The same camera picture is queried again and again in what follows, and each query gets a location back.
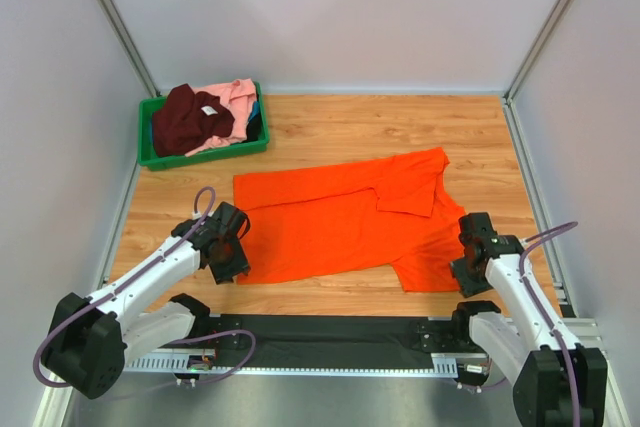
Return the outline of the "orange t shirt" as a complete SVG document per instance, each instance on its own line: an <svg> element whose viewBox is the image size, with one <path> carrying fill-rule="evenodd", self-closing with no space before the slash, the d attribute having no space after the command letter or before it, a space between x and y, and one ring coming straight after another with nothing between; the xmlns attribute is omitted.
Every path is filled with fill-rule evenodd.
<svg viewBox="0 0 640 427"><path fill-rule="evenodd" d="M441 148L287 171L238 175L250 220L244 284L274 284L389 264L406 292L457 288L465 213L446 192Z"/></svg>

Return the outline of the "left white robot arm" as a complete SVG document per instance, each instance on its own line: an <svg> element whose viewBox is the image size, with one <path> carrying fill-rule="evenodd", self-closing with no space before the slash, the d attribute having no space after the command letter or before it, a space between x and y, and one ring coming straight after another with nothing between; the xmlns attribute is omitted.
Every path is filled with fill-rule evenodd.
<svg viewBox="0 0 640 427"><path fill-rule="evenodd" d="M241 240L250 229L248 215L223 202L216 209L178 224L143 262L116 281L81 297L70 293L54 311L49 333L38 347L33 370L58 376L42 383L72 387L88 399L104 395L124 368L164 346L216 348L220 338L237 343L245 330L222 330L210 309L188 294L178 294L160 309L148 307L176 283L209 269L218 284L250 270Z"/></svg>

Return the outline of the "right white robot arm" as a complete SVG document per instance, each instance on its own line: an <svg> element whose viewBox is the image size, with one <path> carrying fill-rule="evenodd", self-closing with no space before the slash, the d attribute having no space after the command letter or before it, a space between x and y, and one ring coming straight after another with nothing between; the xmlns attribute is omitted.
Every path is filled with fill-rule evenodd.
<svg viewBox="0 0 640 427"><path fill-rule="evenodd" d="M605 420L605 356L568 328L529 259L576 225L567 222L521 240L499 234L486 212L459 220L464 254L451 272L465 299L452 319L509 382L524 426L601 426Z"/></svg>

